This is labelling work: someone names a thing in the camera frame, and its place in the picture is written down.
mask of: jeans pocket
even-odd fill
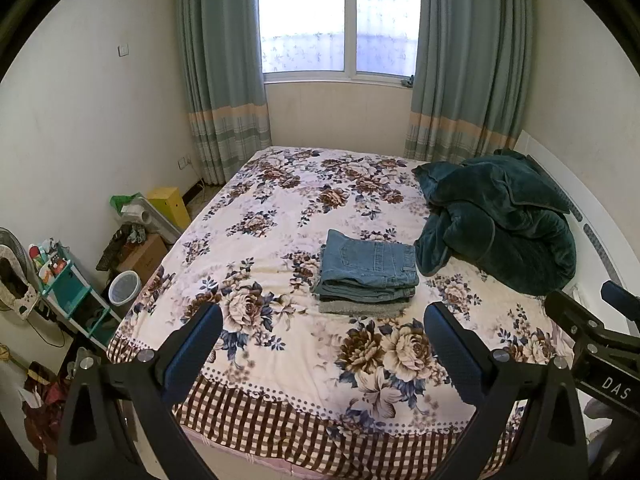
[[[358,270],[380,272],[383,270],[384,245],[380,242],[346,240],[340,248],[342,264]]]

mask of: bedsheet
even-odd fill
[[[424,335],[443,301],[489,348],[519,361],[556,354],[541,298],[519,294],[455,258],[420,278],[401,317],[320,314],[311,290],[330,228],[411,244],[429,215],[398,157],[268,148],[191,223],[144,286],[108,347],[114,362],[157,349],[206,301],[224,330],[180,424],[212,443],[342,478],[423,478],[474,408],[464,404]],[[486,471],[503,460],[514,408]]]

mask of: white trash can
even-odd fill
[[[125,270],[113,279],[109,286],[109,302],[119,316],[124,317],[129,311],[141,286],[135,270]]]

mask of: window pane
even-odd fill
[[[356,69],[409,76],[415,71],[420,0],[356,0]]]
[[[344,70],[344,0],[259,0],[262,70]]]

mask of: curtain fold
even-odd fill
[[[271,146],[258,0],[177,0],[189,120],[208,184]]]
[[[532,0],[421,0],[404,156],[460,162],[515,145],[532,20]]]

